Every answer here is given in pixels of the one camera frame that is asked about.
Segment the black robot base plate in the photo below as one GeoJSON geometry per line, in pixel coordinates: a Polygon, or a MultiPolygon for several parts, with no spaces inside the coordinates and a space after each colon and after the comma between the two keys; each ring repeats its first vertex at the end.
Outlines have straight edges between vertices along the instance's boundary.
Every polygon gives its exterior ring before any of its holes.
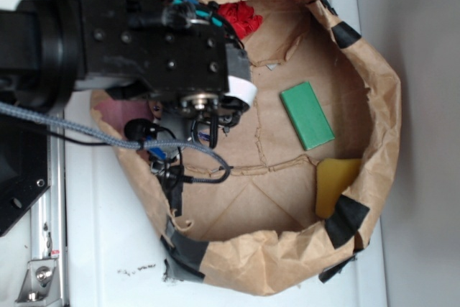
{"type": "Polygon", "coordinates": [[[49,186],[44,127],[1,118],[1,236],[29,211],[49,186]]]}

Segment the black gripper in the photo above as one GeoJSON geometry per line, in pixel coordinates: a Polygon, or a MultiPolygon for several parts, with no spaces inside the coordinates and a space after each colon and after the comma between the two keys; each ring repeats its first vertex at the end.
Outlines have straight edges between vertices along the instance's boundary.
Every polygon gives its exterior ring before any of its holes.
{"type": "Polygon", "coordinates": [[[174,100],[229,89],[225,32],[188,2],[44,0],[61,26],[76,91],[174,100]]]}

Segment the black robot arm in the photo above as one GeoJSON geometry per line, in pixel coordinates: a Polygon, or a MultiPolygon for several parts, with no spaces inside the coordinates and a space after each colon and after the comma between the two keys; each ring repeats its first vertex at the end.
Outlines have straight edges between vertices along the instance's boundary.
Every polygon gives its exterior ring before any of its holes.
{"type": "Polygon", "coordinates": [[[229,90],[224,28],[188,1],[21,0],[1,13],[1,91],[40,112],[75,91],[178,101],[229,90]]]}

